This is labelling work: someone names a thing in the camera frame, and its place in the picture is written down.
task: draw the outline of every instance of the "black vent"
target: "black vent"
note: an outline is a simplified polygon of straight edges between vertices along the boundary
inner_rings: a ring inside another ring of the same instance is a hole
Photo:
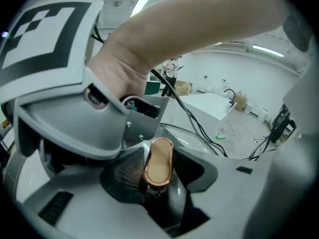
[[[248,168],[248,167],[244,167],[244,166],[239,166],[239,167],[237,167],[236,170],[239,172],[248,173],[248,174],[251,174],[251,172],[253,171],[253,169]]]
[[[54,226],[72,197],[73,194],[69,192],[57,193],[46,207],[44,207],[39,216]]]

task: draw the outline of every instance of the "green object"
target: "green object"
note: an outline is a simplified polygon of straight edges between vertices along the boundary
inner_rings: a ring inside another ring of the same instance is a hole
[[[148,81],[146,83],[146,88],[144,95],[157,94],[160,91],[160,82],[158,81]]]
[[[219,134],[219,135],[216,136],[217,140],[223,140],[225,138],[226,138],[226,136],[224,134]]]

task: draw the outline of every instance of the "black mesh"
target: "black mesh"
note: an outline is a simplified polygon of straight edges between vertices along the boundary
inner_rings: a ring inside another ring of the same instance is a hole
[[[57,193],[46,207],[44,207],[39,216],[54,226],[72,197],[73,194],[69,192]]]
[[[107,165],[100,176],[102,187],[123,203],[144,203],[144,148]]]

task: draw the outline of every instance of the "copper cup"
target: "copper cup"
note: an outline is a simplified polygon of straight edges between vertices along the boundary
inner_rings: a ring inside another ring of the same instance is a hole
[[[173,178],[173,143],[167,138],[157,138],[150,151],[143,173],[144,179],[153,190],[162,190]]]

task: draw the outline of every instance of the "white wall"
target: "white wall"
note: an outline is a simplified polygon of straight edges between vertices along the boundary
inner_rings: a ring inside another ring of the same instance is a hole
[[[225,79],[235,92],[247,95],[248,102],[254,105],[252,112],[258,114],[265,108],[272,119],[279,112],[282,97],[298,79],[285,69],[235,54],[188,53],[179,64],[185,65],[179,71],[180,80],[197,84],[200,89],[212,82],[220,91],[222,79]]]

